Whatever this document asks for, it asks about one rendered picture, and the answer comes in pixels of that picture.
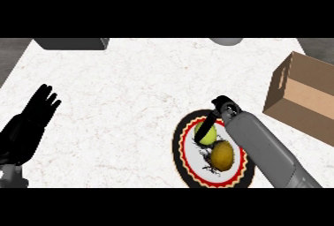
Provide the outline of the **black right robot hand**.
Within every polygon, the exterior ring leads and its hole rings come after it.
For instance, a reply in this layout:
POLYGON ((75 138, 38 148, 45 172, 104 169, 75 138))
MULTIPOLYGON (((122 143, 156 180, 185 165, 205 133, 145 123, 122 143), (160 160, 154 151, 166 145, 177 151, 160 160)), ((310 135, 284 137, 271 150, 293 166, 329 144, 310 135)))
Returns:
POLYGON ((240 105, 225 95, 221 95, 212 101, 212 103, 215 104, 216 108, 209 113, 206 121, 199 128, 199 131, 196 133, 196 143, 200 143, 202 139, 209 134, 210 128, 219 118, 225 123, 228 123, 231 119, 242 113, 240 105))

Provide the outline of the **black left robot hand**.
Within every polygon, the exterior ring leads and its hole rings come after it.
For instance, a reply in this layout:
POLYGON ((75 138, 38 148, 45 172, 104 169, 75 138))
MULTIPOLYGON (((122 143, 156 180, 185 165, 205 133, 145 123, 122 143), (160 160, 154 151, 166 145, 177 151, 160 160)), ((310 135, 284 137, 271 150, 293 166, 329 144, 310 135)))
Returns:
POLYGON ((0 164, 20 166, 32 159, 60 105, 52 86, 43 84, 23 112, 12 117, 0 131, 0 164))

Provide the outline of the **green pear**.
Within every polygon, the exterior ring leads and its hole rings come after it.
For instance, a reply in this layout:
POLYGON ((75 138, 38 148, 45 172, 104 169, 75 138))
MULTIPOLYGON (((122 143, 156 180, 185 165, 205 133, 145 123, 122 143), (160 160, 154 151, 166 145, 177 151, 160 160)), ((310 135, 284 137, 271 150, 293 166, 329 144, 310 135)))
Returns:
MULTIPOLYGON (((196 125, 196 132, 199 132, 202 126, 203 126, 203 122, 200 122, 196 125)), ((216 129, 216 126, 212 126, 205 138, 199 141, 199 143, 202 145, 209 146, 215 143, 216 140, 218 140, 218 129, 216 129)))

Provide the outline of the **black-rimmed patterned plate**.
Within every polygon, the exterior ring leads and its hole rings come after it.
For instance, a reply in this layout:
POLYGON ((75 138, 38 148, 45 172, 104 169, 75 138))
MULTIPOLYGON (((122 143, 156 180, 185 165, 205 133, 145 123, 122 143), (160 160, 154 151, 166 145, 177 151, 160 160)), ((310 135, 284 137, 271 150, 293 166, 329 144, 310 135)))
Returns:
POLYGON ((213 147, 196 143, 196 127, 206 121, 210 109, 191 112, 179 122, 174 133, 174 161, 181 177, 191 188, 247 188, 255 176, 255 163, 228 135, 225 123, 215 123, 218 140, 225 140, 234 151, 230 170, 219 171, 209 163, 213 147))

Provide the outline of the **brown cardboard box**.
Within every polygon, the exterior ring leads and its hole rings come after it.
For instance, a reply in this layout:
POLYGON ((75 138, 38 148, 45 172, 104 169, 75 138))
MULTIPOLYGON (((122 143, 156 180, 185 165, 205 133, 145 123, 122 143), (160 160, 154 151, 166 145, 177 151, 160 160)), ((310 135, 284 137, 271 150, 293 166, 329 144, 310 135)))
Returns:
POLYGON ((292 52, 274 71, 264 113, 334 147, 334 65, 292 52))

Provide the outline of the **brown-yellow round fruit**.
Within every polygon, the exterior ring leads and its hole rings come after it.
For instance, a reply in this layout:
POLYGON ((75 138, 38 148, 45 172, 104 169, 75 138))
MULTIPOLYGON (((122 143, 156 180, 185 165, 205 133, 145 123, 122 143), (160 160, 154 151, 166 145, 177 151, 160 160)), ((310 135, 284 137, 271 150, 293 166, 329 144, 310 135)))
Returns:
POLYGON ((219 171, 228 171, 234 164, 234 148, 227 140, 221 141, 212 151, 212 166, 219 171))

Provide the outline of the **dark grey block appliance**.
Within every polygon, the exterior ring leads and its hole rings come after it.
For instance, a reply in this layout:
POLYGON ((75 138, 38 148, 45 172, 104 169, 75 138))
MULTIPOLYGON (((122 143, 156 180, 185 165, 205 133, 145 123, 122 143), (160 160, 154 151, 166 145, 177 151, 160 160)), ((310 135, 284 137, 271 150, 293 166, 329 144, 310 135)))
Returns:
POLYGON ((106 50, 109 38, 36 38, 46 50, 106 50))

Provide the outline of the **pale grey round object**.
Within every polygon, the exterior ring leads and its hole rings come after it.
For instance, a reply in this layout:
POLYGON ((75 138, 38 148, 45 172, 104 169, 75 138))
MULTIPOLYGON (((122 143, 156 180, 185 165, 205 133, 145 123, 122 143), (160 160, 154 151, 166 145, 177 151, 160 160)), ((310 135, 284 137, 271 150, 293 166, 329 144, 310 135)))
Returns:
POLYGON ((222 46, 236 46, 242 43, 242 38, 212 38, 212 41, 222 46))

